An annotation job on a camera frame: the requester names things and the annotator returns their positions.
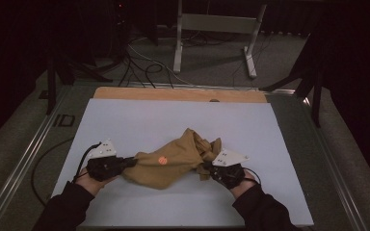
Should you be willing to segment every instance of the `white bracket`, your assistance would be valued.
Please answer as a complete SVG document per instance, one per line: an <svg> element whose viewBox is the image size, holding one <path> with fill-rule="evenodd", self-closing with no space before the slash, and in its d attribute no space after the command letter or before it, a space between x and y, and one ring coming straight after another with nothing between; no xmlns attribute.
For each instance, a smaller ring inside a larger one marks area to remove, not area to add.
<svg viewBox="0 0 370 231"><path fill-rule="evenodd" d="M229 167L245 162L249 159L248 156L244 156L235 151L222 149L215 160L212 162L213 166L217 167Z"/></svg>
<svg viewBox="0 0 370 231"><path fill-rule="evenodd" d="M116 156L117 151L114 148L113 144L111 143L110 139L104 141L99 145L97 148L93 149L90 154L89 158L101 158L101 157L109 157L109 156Z"/></svg>

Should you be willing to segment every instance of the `wooden edge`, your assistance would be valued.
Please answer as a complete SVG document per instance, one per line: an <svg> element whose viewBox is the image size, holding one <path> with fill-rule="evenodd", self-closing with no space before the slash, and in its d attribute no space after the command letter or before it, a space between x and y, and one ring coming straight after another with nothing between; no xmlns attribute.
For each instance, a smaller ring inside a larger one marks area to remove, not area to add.
<svg viewBox="0 0 370 231"><path fill-rule="evenodd" d="M95 91L93 98L267 103L264 93L254 90L140 89L100 87Z"/></svg>

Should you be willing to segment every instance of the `crumpled fabric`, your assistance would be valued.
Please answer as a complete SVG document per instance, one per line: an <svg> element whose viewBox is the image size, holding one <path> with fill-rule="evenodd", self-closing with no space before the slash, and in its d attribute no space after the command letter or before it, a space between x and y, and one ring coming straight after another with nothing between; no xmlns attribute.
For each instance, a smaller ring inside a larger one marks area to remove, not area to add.
<svg viewBox="0 0 370 231"><path fill-rule="evenodd" d="M202 164L215 160L221 149L220 138L210 143L187 128L182 137L170 141L158 150L137 153L137 164L126 168L122 176L128 181L157 190L166 189L192 169L197 170L200 180L207 180L209 171Z"/></svg>

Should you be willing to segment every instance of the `white board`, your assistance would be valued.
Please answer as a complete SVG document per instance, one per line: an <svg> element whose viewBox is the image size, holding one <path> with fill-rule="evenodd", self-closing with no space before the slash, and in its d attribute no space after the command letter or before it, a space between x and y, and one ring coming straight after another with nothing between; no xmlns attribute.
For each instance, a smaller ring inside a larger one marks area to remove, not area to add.
<svg viewBox="0 0 370 231"><path fill-rule="evenodd" d="M182 136L186 128L208 141L247 155L243 167L261 178L265 193L284 204L296 225L312 225L297 174L270 104L91 99L67 155L53 195L71 181L83 153L111 139L118 156L152 152ZM235 227L244 222L234 198L219 183L199 181L191 171L166 190L125 181L108 184L91 203L83 226Z"/></svg>

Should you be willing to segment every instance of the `sleeve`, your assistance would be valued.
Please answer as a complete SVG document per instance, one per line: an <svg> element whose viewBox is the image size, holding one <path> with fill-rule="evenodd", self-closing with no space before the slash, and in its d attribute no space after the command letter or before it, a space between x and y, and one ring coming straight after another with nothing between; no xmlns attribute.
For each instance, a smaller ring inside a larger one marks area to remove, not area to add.
<svg viewBox="0 0 370 231"><path fill-rule="evenodd" d="M86 219L86 211L93 199L94 196L80 185L67 182L62 194L49 200L33 230L74 230Z"/></svg>
<svg viewBox="0 0 370 231"><path fill-rule="evenodd" d="M233 207L245 220L247 230L301 230L291 223L287 208L271 195L265 194L260 185L255 185L240 195Z"/></svg>

